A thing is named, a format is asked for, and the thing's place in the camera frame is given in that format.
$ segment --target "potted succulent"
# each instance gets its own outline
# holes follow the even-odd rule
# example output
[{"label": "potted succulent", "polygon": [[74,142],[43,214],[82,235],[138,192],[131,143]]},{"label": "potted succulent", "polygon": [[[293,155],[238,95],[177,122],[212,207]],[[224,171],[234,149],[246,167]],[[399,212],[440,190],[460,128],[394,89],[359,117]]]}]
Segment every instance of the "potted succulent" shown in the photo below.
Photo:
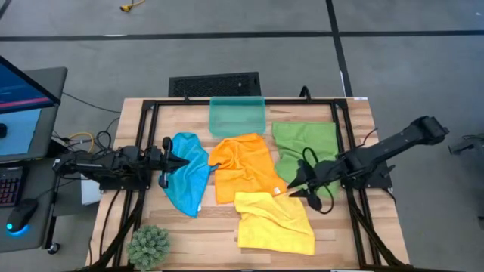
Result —
[{"label": "potted succulent", "polygon": [[143,226],[133,233],[128,244],[128,259],[143,272],[155,268],[169,254],[168,231],[157,226]]}]

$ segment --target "wooden tabletop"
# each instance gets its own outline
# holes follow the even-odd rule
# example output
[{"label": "wooden tabletop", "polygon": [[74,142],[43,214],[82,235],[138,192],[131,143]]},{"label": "wooden tabletop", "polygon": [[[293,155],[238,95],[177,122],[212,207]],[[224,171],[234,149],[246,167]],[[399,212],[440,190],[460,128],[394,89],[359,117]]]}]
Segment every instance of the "wooden tabletop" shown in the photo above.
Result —
[{"label": "wooden tabletop", "polygon": [[[158,100],[168,99],[178,98],[158,98]],[[142,102],[141,98],[125,99],[114,142],[115,148],[135,144]],[[360,144],[366,134],[374,128],[370,104],[365,99],[348,98],[348,105],[355,140]],[[339,116],[345,148],[348,148],[342,113]],[[271,134],[273,121],[332,122],[330,107],[325,105],[266,106],[265,118],[267,128],[264,138],[275,162],[278,161],[278,149]],[[221,139],[212,137],[208,122],[208,106],[163,106],[160,108],[157,120],[155,144],[161,147],[165,136],[174,137],[178,132],[193,132],[199,137],[203,148],[210,153]],[[147,117],[143,147],[146,147],[149,124],[150,113]],[[366,144],[372,145],[377,141],[377,134],[373,133]],[[240,215],[235,211],[233,204],[216,204],[213,175],[210,175],[203,195],[202,210],[198,218],[189,218],[172,205],[157,185],[158,174],[159,172],[154,173],[151,189],[147,192],[141,224],[155,224],[169,230],[171,252],[166,263],[158,267],[160,270],[358,268],[346,195],[342,190],[333,211],[328,215],[315,212],[302,199],[316,238],[315,256],[307,256],[265,249],[238,248],[237,228]],[[405,242],[393,200],[380,189],[367,189],[367,193],[376,232],[397,258],[408,263]],[[91,241],[93,262],[99,257],[101,230],[113,195],[114,192],[106,192],[99,205]],[[118,232],[124,196],[125,192],[122,191],[113,205],[107,222],[103,250],[109,246]],[[132,207],[136,199],[137,196],[134,195]],[[371,263],[368,238],[362,229],[361,233],[366,259]],[[121,264],[127,264],[126,243],[130,239],[131,234],[125,239]]]}]

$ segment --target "computer monitor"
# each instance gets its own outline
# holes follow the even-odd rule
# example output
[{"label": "computer monitor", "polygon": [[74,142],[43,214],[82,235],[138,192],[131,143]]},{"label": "computer monitor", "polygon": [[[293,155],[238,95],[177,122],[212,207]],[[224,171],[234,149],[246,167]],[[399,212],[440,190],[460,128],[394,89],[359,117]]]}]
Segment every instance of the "computer monitor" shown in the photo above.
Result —
[{"label": "computer monitor", "polygon": [[57,97],[0,56],[0,113],[60,104]]}]

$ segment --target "microfiber cloth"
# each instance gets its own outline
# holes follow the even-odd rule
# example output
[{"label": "microfiber cloth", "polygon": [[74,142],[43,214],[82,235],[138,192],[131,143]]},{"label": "microfiber cloth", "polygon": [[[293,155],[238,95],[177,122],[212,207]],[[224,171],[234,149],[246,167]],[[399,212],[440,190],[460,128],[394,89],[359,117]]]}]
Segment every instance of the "microfiber cloth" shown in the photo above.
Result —
[{"label": "microfiber cloth", "polygon": [[231,203],[236,192],[266,192],[272,196],[286,192],[286,184],[274,170],[264,139],[255,134],[226,138],[211,152],[209,165],[217,165],[217,203]]},{"label": "microfiber cloth", "polygon": [[29,152],[40,109],[0,114],[0,123],[7,126],[7,136],[0,139],[0,156]]},{"label": "microfiber cloth", "polygon": [[[280,159],[275,171],[286,182],[296,178],[299,168],[298,160],[303,159],[303,150],[310,147],[315,151],[318,160],[334,161],[338,154],[336,126],[334,123],[310,122],[273,122],[272,135],[279,149]],[[311,166],[315,165],[312,154],[306,151],[306,158]],[[340,188],[340,182],[331,182],[327,187],[333,195]],[[324,187],[319,188],[319,196],[329,197]]]},{"label": "microfiber cloth", "polygon": [[296,197],[286,194],[236,193],[240,212],[237,244],[241,248],[315,254],[315,235],[306,210]]},{"label": "microfiber cloth", "polygon": [[173,173],[168,173],[168,188],[163,189],[172,204],[191,217],[197,217],[198,207],[211,171],[209,154],[193,133],[178,133],[173,138],[173,155],[190,161]]}]

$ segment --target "translucent container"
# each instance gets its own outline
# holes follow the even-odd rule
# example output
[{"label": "translucent container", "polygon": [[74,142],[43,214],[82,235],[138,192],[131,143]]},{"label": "translucent container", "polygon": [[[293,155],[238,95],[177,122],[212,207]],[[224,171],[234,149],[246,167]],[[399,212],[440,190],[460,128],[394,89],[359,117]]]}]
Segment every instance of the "translucent container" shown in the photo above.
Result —
[{"label": "translucent container", "polygon": [[212,97],[209,130],[218,138],[242,134],[264,134],[265,101],[263,97]]}]

